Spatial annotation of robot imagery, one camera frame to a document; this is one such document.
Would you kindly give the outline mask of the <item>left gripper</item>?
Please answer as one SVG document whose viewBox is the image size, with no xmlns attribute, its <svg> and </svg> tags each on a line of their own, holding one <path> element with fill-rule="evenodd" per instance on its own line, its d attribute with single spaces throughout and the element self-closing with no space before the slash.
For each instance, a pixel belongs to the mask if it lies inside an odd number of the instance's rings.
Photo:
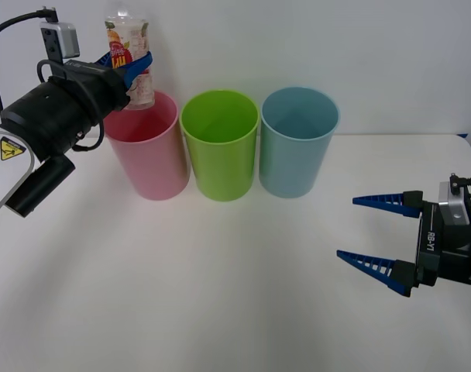
<svg viewBox="0 0 471 372">
<path fill-rule="evenodd" d="M 148 51 L 128 64 L 107 52 L 94 64 L 49 61 L 49 111 L 52 116 L 107 116 L 129 102 L 127 90 L 153 62 Z"/>
</svg>

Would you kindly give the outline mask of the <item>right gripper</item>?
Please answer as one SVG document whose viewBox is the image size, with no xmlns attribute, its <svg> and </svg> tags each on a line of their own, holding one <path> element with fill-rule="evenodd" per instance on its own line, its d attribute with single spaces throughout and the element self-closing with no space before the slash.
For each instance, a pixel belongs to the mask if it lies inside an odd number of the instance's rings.
<svg viewBox="0 0 471 372">
<path fill-rule="evenodd" d="M 471 285 L 471 227 L 446 225 L 439 206 L 423 202 L 422 191 L 366 195 L 352 203 L 410 218 L 421 214 L 416 265 L 344 250 L 336 251 L 338 258 L 407 298 L 412 288 L 432 287 L 439 278 Z"/>
</svg>

